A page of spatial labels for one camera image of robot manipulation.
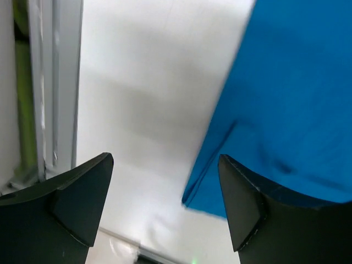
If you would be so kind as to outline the blue t shirt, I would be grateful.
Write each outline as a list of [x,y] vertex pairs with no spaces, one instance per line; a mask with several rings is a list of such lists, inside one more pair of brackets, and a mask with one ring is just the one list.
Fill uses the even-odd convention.
[[220,155],[299,193],[351,200],[351,1],[256,1],[182,204],[226,212]]

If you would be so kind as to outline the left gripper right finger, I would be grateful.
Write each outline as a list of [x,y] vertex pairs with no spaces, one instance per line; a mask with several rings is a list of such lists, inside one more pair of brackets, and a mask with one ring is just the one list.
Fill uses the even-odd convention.
[[241,263],[351,263],[351,203],[288,189],[228,155],[219,181]]

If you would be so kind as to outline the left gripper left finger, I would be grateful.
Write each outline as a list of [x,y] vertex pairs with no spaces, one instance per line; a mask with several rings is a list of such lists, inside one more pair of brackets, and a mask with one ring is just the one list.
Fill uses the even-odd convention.
[[102,153],[42,183],[1,197],[1,263],[85,263],[113,170]]

